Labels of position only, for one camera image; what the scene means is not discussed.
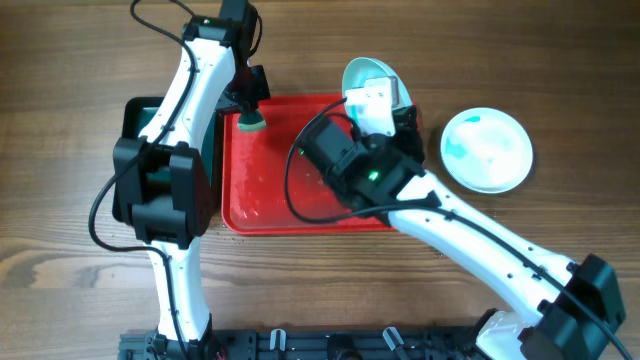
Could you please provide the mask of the green yellow sponge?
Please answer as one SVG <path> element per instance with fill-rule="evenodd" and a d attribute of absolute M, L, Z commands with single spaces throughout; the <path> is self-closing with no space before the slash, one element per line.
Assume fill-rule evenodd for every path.
<path fill-rule="evenodd" d="M 237 127 L 242 132 L 260 131 L 266 127 L 266 120 L 259 111 L 241 113 Z"/>

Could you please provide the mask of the white plate green streak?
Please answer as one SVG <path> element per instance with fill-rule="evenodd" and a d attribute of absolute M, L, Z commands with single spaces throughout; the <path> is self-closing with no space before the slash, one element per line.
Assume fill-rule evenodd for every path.
<path fill-rule="evenodd" d="M 439 145 L 447 173 L 478 193 L 501 194 L 518 187 L 534 163 L 532 141 L 511 115 L 476 107 L 455 115 L 445 125 Z"/>

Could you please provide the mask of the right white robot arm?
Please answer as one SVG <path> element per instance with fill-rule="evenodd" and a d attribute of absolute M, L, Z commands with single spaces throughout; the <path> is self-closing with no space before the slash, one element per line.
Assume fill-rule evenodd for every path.
<path fill-rule="evenodd" d="M 474 344 L 492 359 L 595 359 L 618 346 L 625 318 L 616 275 L 601 258 L 581 263 L 537 247 L 471 207 L 424 169 L 416 108 L 404 85 L 369 79 L 328 106 L 294 146 L 314 165 L 347 217 L 374 216 L 454 260 L 496 292 Z"/>

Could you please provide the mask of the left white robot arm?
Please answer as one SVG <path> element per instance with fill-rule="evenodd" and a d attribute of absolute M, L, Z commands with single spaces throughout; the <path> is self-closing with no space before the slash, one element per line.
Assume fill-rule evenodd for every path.
<path fill-rule="evenodd" d="M 120 337 L 121 359 L 222 359 L 202 286 L 200 247 L 216 207 L 213 158 L 219 125 L 237 114 L 250 129 L 265 121 L 264 69 L 252 66 L 262 19 L 248 1 L 225 1 L 215 17 L 191 14 L 176 42 L 179 67 L 163 97 L 127 103 L 113 150 L 113 217 L 134 229 L 152 263 L 160 320 Z"/>

